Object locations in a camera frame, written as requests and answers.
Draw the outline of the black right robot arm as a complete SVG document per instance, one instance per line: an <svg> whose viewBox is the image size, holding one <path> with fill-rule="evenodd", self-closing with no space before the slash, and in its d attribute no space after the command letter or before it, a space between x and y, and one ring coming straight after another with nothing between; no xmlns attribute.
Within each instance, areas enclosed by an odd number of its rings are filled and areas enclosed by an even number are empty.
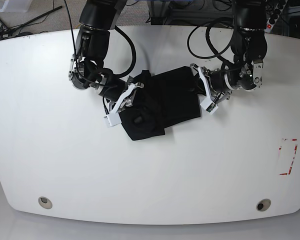
<svg viewBox="0 0 300 240"><path fill-rule="evenodd" d="M78 35L72 37L74 53L68 78L76 89L94 88L102 97L104 120L108 127L121 124L120 112L133 106L137 89L144 87L143 83L134 82L130 76L137 62L135 45L116 25L126 3L125 0L88 0L80 15ZM117 31L131 49L132 62L120 74L104 66L110 30Z"/></svg>

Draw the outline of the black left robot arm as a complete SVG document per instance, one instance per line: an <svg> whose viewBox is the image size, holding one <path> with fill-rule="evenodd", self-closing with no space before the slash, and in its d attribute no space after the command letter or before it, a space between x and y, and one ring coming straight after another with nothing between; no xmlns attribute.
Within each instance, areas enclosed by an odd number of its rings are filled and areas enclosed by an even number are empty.
<svg viewBox="0 0 300 240"><path fill-rule="evenodd" d="M265 29L267 24L264 0L233 0L232 17L219 17L206 24L205 40L213 55L222 64L215 70L190 65L193 75L199 78L205 98L200 106L213 114L218 104L228 100L233 91L243 89L251 92L261 87L264 58L267 54ZM227 46L217 51L213 46L210 31L217 24L232 27L233 32Z"/></svg>

